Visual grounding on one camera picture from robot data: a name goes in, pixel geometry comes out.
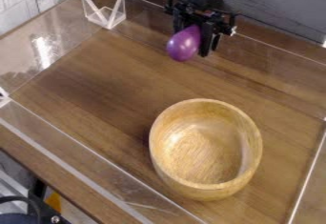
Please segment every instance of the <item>bowl rim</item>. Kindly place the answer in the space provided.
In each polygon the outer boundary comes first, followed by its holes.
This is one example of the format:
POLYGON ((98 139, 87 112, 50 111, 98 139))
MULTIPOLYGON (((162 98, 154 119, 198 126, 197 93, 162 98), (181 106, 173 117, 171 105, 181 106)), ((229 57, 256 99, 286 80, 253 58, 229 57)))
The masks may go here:
POLYGON ((237 108, 234 105, 229 104, 228 102, 224 102, 221 100, 217 99, 209 99, 209 98, 194 98, 194 99, 187 99, 187 100, 182 100, 179 102, 177 102, 173 106, 170 106, 157 117, 151 128, 150 128, 150 158, 151 158, 151 162, 154 164, 154 166, 157 165, 159 167, 159 170, 181 185, 187 186, 190 188, 195 188, 199 190, 222 190, 226 189, 230 186, 236 186, 238 185, 241 182, 245 182, 245 180, 250 180, 252 176, 254 175, 257 169, 258 169, 258 165, 260 165, 260 161, 261 161, 261 157, 262 157, 262 137, 261 137, 261 132, 258 129, 258 126, 254 122, 254 120, 252 119, 252 117, 240 109, 237 108), (161 164, 157 160, 155 160, 155 156, 153 153, 153 137, 154 137, 154 128, 158 127, 158 123, 162 119, 162 117, 165 116, 165 114, 171 111, 173 109, 175 109, 177 107, 182 106, 183 104, 189 104, 189 103, 198 103, 198 102, 210 102, 210 103, 216 103, 220 105, 226 106, 228 108, 230 108, 232 110, 237 111, 240 113, 240 115, 248 120, 248 122, 252 124, 252 128, 254 129, 256 132, 256 138, 258 139, 258 157, 256 158, 256 161, 253 162, 252 167, 241 174, 237 176, 237 178, 234 178, 230 181, 222 182, 222 183, 213 183, 213 184, 205 184, 205 183, 197 183, 193 181, 189 181, 183 178, 181 178, 177 175, 171 175, 169 171, 166 171, 166 167, 163 164, 161 164))

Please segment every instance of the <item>wooden table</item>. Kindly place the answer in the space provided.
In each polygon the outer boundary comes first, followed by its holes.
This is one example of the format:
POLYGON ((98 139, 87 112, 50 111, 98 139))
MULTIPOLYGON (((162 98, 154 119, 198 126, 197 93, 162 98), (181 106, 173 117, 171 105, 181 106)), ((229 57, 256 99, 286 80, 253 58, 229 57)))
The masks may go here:
MULTIPOLYGON (((114 0, 95 1, 103 4, 114 0)), ((55 9, 73 7, 70 0, 55 9)), ((173 23, 161 21, 161 25, 170 27, 173 23)), ((147 31, 158 42, 169 38, 166 33, 147 31)), ((206 59, 195 57, 177 63, 163 50, 115 31, 98 30, 11 98, 94 151, 86 154, 85 147, 71 145, 66 137, 49 135, 43 141, 40 125, 19 117, 20 127, 34 131, 47 150, 102 188, 113 188, 114 179, 102 168, 109 159, 203 222, 286 223, 324 134, 326 50, 246 20, 240 22, 240 33, 224 38, 220 50, 206 59), (157 115, 178 101, 198 97, 224 100, 242 109, 256 120, 264 138, 264 157, 253 181, 241 193, 220 202, 193 201, 171 192, 150 162, 149 133, 157 115)), ((59 164, 62 161, 45 155, 4 126, 0 143, 99 222, 139 222, 65 163, 59 164)), ((321 176, 313 180, 313 192, 305 194, 296 223, 322 223, 326 216, 324 166, 321 157, 314 171, 321 176)), ((153 209, 146 215, 157 218, 155 223, 193 223, 179 217, 170 219, 153 209)))

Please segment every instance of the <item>wooden bowl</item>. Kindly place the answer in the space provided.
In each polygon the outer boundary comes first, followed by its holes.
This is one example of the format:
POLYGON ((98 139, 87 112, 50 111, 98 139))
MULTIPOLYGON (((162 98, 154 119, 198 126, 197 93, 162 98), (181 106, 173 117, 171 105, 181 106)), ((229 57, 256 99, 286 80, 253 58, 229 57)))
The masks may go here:
POLYGON ((258 127, 236 106, 191 99, 158 116, 150 130, 154 168, 182 195, 216 200, 249 183, 262 155, 258 127))

